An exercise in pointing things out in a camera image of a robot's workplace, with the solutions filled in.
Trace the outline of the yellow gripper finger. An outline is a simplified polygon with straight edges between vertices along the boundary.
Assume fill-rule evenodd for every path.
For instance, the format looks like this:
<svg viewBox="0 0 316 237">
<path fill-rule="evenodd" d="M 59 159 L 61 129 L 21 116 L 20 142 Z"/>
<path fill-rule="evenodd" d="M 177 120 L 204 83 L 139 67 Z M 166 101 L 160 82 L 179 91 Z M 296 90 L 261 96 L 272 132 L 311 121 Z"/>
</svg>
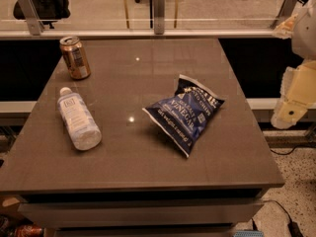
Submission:
<svg viewBox="0 0 316 237">
<path fill-rule="evenodd" d="M 293 33 L 294 25 L 297 19 L 297 14 L 294 14 L 281 22 L 273 30 L 273 36 L 279 39 L 290 39 Z"/>
<path fill-rule="evenodd" d="M 296 125 L 315 103 L 316 61 L 307 60 L 297 68 L 287 67 L 271 124 L 278 129 L 288 129 Z"/>
</svg>

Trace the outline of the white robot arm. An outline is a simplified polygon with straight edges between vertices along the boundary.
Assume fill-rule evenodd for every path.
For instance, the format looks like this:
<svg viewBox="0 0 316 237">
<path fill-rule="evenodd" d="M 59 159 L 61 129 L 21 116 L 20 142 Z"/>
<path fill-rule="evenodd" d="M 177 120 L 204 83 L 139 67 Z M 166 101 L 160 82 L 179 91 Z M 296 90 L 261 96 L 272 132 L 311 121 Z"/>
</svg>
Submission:
<svg viewBox="0 0 316 237">
<path fill-rule="evenodd" d="M 285 69 L 271 118 L 275 128 L 288 129 L 316 103 L 316 0 L 308 0 L 297 14 L 279 24 L 274 35 L 291 39 L 292 51 L 303 58 L 296 68 Z"/>
</svg>

